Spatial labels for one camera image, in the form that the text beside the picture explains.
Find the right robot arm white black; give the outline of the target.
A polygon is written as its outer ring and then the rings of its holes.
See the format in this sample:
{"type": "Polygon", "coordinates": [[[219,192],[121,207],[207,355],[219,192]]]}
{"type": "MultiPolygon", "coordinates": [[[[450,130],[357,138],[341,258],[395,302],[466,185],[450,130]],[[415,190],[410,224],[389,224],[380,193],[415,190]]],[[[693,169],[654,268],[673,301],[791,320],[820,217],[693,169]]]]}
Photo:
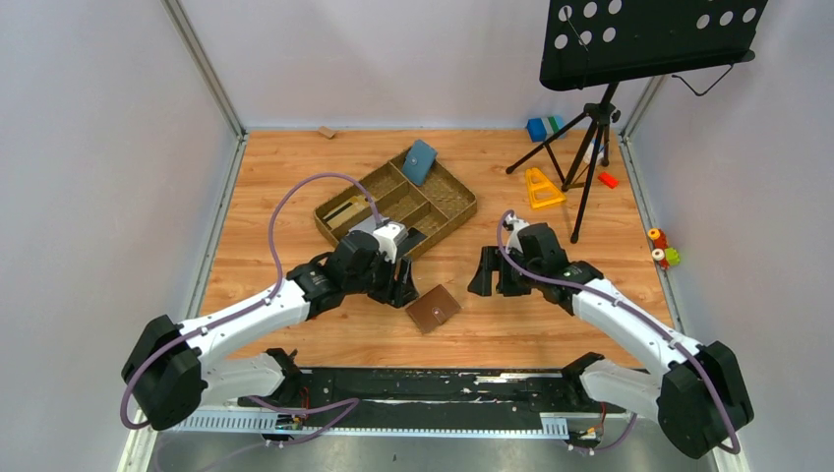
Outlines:
{"type": "Polygon", "coordinates": [[[690,458],[715,448],[742,451],[739,431],[754,418],[734,351],[720,341],[700,342],[662,324],[638,307],[599,269],[572,262],[555,231],[508,211],[485,246],[468,291],[487,297],[539,291],[568,315],[613,339],[642,371],[589,352],[567,366],[580,393],[655,422],[690,458]]]}

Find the brown leather card holder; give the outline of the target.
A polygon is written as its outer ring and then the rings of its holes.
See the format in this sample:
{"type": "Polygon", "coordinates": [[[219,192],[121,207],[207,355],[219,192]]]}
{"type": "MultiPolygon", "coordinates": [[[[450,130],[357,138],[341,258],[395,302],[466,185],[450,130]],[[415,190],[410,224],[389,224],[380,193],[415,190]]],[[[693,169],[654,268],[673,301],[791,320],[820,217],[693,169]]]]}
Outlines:
{"type": "Polygon", "coordinates": [[[437,285],[410,304],[405,312],[422,334],[428,334],[461,311],[459,302],[443,286],[437,285]]]}

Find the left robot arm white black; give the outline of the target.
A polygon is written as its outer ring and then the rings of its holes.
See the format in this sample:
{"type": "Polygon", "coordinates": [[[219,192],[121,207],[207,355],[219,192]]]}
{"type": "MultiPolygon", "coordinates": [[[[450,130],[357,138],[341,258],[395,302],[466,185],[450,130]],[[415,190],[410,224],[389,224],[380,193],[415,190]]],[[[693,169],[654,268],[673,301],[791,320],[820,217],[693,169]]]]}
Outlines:
{"type": "Polygon", "coordinates": [[[361,294],[402,308],[418,297],[411,260],[400,252],[407,228],[388,222],[372,232],[353,230],[329,253],[288,271],[262,292],[209,316],[175,323],[159,316],[146,324],[121,377],[147,425],[172,428],[199,407],[275,393],[292,396],[295,367],[277,348],[246,359],[232,353],[263,336],[310,321],[361,294]]]}

